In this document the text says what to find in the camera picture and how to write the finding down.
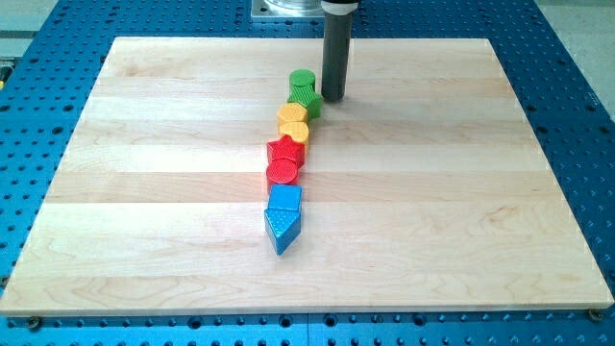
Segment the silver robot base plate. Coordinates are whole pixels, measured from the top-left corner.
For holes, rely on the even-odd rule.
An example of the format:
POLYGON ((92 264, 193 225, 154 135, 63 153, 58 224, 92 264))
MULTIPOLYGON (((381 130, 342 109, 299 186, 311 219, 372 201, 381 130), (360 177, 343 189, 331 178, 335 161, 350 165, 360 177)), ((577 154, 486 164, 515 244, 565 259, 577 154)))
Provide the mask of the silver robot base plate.
POLYGON ((252 0, 251 16, 256 18, 322 17, 319 0, 252 0))

